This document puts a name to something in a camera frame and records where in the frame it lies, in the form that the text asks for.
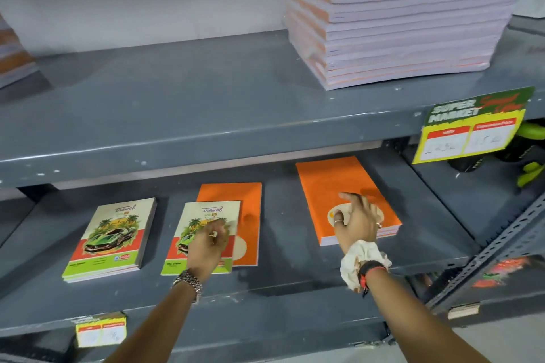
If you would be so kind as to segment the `person's right hand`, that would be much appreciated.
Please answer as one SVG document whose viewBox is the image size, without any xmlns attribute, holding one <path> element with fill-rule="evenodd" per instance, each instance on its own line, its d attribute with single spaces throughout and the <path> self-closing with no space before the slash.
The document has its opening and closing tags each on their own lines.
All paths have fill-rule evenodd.
<svg viewBox="0 0 545 363">
<path fill-rule="evenodd" d="M 358 240 L 375 242 L 381 227 L 378 208 L 371 204 L 366 196 L 355 193 L 339 193 L 340 198 L 351 204 L 351 217 L 345 229 L 335 229 L 339 247 L 346 254 Z"/>
</svg>

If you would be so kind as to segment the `orange white notebook pile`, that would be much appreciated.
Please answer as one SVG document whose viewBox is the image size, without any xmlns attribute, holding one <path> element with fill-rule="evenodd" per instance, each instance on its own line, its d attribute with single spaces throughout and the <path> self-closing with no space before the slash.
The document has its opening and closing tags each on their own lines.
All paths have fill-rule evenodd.
<svg viewBox="0 0 545 363">
<path fill-rule="evenodd" d="M 0 14 L 0 89 L 38 71 L 34 57 Z"/>
</svg>

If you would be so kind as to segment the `large green yellow price tag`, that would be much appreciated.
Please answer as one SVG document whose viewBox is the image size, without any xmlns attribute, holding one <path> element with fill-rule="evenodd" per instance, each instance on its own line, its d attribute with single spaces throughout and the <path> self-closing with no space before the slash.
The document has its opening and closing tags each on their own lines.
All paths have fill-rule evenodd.
<svg viewBox="0 0 545 363">
<path fill-rule="evenodd" d="M 428 112 L 414 165 L 473 157 L 506 148 L 521 126 L 535 87 L 437 104 Z"/>
</svg>

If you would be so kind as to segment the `grey metal shelf rack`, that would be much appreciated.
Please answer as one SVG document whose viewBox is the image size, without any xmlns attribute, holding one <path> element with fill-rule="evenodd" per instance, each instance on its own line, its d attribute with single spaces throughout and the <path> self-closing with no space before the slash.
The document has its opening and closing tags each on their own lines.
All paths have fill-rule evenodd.
<svg viewBox="0 0 545 363">
<path fill-rule="evenodd" d="M 509 29 L 490 69 L 325 91 L 285 31 L 61 55 L 0 90 L 0 359 L 5 338 L 122 312 L 131 332 L 167 293 L 160 271 L 183 205 L 204 183 L 262 184 L 258 266 L 213 277 L 173 354 L 183 363 L 267 361 L 390 339 L 371 298 L 350 294 L 341 253 L 317 241 L 296 163 L 355 153 L 402 220 L 380 241 L 405 277 L 464 267 L 503 225 L 517 167 L 472 174 L 411 166 L 403 140 L 433 105 L 535 87 L 545 40 Z M 67 283 L 99 206 L 156 198 L 141 268 Z"/>
</svg>

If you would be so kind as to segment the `thin orange notebook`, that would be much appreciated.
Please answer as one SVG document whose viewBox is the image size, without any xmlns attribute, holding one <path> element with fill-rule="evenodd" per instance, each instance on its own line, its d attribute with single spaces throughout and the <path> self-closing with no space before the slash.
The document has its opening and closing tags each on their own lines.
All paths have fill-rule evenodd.
<svg viewBox="0 0 545 363">
<path fill-rule="evenodd" d="M 233 267 L 256 267 L 261 233 L 262 184 L 259 182 L 203 184 L 196 201 L 241 201 Z"/>
</svg>

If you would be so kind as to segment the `grey slotted metal upright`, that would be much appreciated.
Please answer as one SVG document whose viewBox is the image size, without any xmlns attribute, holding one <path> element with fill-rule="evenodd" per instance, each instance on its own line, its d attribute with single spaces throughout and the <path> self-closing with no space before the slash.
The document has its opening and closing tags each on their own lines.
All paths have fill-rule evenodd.
<svg viewBox="0 0 545 363">
<path fill-rule="evenodd" d="M 522 191 L 494 220 L 503 227 L 488 245 L 463 268 L 443 272 L 432 285 L 429 291 L 433 296 L 425 303 L 429 309 L 445 308 L 448 301 L 480 278 L 493 263 L 524 255 L 525 248 L 545 230 L 545 191 L 540 195 L 529 189 Z"/>
</svg>

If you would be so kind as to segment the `white scrunchie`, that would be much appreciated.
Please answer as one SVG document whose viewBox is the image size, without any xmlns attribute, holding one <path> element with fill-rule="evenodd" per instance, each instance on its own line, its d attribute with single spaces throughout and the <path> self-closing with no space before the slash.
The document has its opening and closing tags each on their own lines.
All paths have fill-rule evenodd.
<svg viewBox="0 0 545 363">
<path fill-rule="evenodd" d="M 356 241 L 344 255 L 339 269 L 344 283 L 352 292 L 361 293 L 361 288 L 357 283 L 357 272 L 361 265 L 368 261 L 378 261 L 385 265 L 388 270 L 392 266 L 392 262 L 386 253 L 380 251 L 376 243 L 363 240 Z"/>
</svg>

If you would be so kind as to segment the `person's right forearm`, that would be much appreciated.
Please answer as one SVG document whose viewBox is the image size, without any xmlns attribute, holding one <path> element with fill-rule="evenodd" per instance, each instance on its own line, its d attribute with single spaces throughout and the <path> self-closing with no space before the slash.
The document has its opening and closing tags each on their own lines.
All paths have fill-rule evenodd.
<svg viewBox="0 0 545 363">
<path fill-rule="evenodd" d="M 364 280 L 407 363 L 491 363 L 385 268 L 369 270 Z"/>
</svg>

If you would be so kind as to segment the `car print notebook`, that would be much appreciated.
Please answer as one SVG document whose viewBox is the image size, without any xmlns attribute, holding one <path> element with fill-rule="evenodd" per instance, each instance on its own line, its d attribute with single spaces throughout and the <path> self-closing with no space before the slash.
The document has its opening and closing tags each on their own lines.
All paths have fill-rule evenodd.
<svg viewBox="0 0 545 363">
<path fill-rule="evenodd" d="M 156 198 L 99 206 L 63 274 L 67 283 L 140 270 Z"/>
<path fill-rule="evenodd" d="M 241 201 L 187 202 L 168 249 L 161 275 L 177 276 L 186 270 L 188 249 L 195 234 L 208 222 L 217 219 L 225 222 L 228 242 L 214 273 L 231 273 L 241 205 Z"/>
</svg>

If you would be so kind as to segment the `small green yellow price tag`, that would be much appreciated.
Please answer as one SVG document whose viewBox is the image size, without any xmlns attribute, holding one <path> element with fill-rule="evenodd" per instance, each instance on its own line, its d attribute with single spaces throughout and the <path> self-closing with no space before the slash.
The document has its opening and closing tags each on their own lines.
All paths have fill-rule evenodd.
<svg viewBox="0 0 545 363">
<path fill-rule="evenodd" d="M 122 312 L 88 317 L 79 321 L 75 330 L 79 348 L 119 345 L 127 337 L 127 317 Z"/>
</svg>

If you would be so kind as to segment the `black red wristband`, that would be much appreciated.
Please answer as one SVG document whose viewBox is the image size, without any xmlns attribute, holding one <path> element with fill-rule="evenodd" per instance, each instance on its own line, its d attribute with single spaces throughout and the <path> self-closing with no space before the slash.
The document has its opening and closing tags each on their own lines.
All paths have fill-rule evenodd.
<svg viewBox="0 0 545 363">
<path fill-rule="evenodd" d="M 357 283 L 364 298 L 369 292 L 373 295 L 384 294 L 391 278 L 385 265 L 378 261 L 363 263 L 357 272 Z"/>
</svg>

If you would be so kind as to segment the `person's left forearm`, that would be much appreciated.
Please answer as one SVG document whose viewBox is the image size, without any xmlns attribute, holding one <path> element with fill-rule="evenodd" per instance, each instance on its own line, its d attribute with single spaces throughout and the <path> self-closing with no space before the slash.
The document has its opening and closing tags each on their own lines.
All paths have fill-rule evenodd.
<svg viewBox="0 0 545 363">
<path fill-rule="evenodd" d="M 196 297 L 187 282 L 176 284 L 103 363 L 167 363 Z"/>
</svg>

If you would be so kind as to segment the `thick orange notebook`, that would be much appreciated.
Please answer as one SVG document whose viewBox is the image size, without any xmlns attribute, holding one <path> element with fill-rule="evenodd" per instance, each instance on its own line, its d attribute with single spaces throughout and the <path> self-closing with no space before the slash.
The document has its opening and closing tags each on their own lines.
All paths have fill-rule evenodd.
<svg viewBox="0 0 545 363">
<path fill-rule="evenodd" d="M 338 244 L 334 231 L 337 210 L 343 213 L 345 223 L 350 220 L 351 204 L 339 197 L 341 192 L 366 196 L 377 206 L 378 238 L 397 235 L 401 220 L 356 156 L 298 162 L 296 168 L 320 246 Z"/>
</svg>

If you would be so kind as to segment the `stack of orange notebooks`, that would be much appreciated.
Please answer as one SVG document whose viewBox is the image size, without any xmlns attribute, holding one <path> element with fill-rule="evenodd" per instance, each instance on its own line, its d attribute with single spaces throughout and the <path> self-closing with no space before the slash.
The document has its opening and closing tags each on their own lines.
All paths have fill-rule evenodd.
<svg viewBox="0 0 545 363">
<path fill-rule="evenodd" d="M 290 43 L 326 90 L 483 71 L 519 0 L 287 0 Z"/>
</svg>

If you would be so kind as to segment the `silver wristwatch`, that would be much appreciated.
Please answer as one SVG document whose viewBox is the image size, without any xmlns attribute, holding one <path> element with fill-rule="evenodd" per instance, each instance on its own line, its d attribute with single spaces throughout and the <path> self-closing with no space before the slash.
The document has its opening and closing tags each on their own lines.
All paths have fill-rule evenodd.
<svg viewBox="0 0 545 363">
<path fill-rule="evenodd" d="M 193 275 L 191 270 L 184 270 L 173 281 L 171 288 L 176 287 L 179 284 L 187 284 L 194 290 L 193 304 L 197 304 L 203 294 L 203 285 L 201 281 Z"/>
</svg>

